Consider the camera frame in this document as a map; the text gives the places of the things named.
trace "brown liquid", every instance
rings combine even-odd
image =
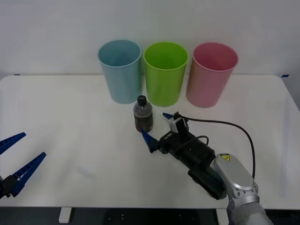
[[[141,129],[146,131],[147,133],[153,128],[153,115],[151,113],[150,116],[145,118],[139,118],[135,116],[135,128],[138,132],[142,132]]]

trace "tabletop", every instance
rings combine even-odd
[[[300,209],[300,112],[273,75],[232,75],[217,105],[191,105],[185,90],[170,107],[153,106],[160,138],[169,131],[162,112],[224,120],[253,139],[261,205]],[[16,197],[0,206],[226,208],[192,181],[171,155],[150,154],[135,130],[133,105],[112,101],[102,75],[9,76],[0,81],[0,140],[25,132],[0,156],[5,178],[41,152],[47,156]],[[207,135],[216,154],[234,154],[252,173],[249,140],[236,127],[189,122]]]

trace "bottle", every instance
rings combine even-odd
[[[135,116],[135,128],[138,132],[143,129],[149,132],[153,128],[153,114],[152,106],[144,95],[137,97],[137,103],[133,107],[133,114]]]

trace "plastic cup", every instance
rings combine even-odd
[[[98,57],[109,93],[121,104],[136,101],[142,94],[141,49],[128,40],[115,40],[103,45]]]
[[[188,62],[187,51],[173,42],[158,42],[145,50],[144,60],[149,101],[158,106],[175,104]]]
[[[214,106],[229,80],[239,57],[220,43],[204,43],[194,50],[186,96],[199,107]]]

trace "black bottle cap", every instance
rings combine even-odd
[[[137,103],[139,106],[144,106],[147,104],[147,98],[144,95],[137,97]]]

